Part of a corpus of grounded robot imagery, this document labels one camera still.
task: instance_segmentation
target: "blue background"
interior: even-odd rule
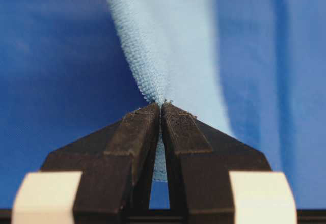
[[[326,0],[216,0],[235,136],[326,208]],[[0,208],[47,153],[146,105],[106,0],[0,0]],[[151,207],[168,207],[153,184]]]

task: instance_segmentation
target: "white block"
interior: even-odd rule
[[[82,172],[28,173],[16,196],[12,224],[73,224]]]
[[[236,224],[297,224],[296,206],[282,172],[230,171]]]

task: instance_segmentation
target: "fabric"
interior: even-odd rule
[[[231,134],[221,87],[214,0],[108,0],[122,48],[147,101],[167,101]],[[154,180],[166,181],[162,140]]]

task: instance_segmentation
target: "microfiber towel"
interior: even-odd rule
[[[144,98],[171,101],[232,134],[219,85],[215,0],[108,0],[121,45]],[[154,180],[166,181],[162,140]]]

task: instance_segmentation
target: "black plastic jaw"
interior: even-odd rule
[[[123,209],[148,209],[158,134],[159,107],[152,103],[49,153],[40,170],[83,172],[75,223],[120,221]]]
[[[161,123],[171,209],[189,223],[234,223],[229,170],[271,171],[264,154],[170,103]]]

